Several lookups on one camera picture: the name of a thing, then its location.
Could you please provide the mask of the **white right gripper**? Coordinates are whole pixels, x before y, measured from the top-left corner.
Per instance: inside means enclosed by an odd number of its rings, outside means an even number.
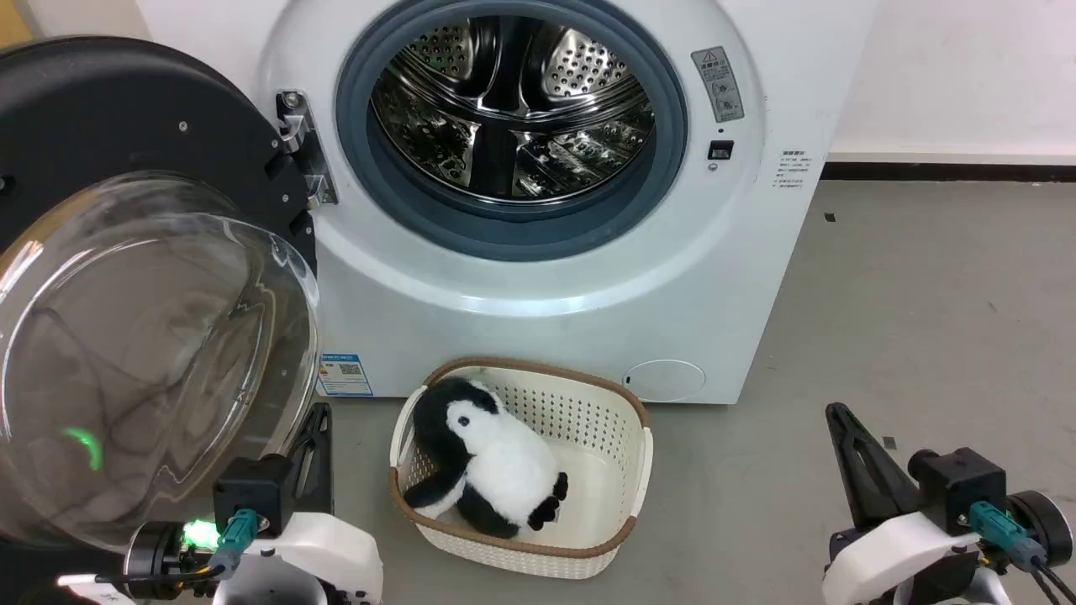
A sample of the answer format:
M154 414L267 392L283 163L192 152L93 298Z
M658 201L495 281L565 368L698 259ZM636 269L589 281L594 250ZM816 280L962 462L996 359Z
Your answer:
M843 548L825 572L826 604L881 597L952 548L979 541L975 532L950 535L917 512L918 487L845 403L830 403L825 420L853 527L870 531Z

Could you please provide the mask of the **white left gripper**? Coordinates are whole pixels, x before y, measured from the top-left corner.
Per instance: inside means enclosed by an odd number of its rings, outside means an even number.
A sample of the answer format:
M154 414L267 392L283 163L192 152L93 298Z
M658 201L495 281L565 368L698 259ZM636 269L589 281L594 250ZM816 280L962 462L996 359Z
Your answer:
M332 410L317 402L293 438L287 493L297 510L277 537L255 539L215 604L381 604L377 541L332 516Z

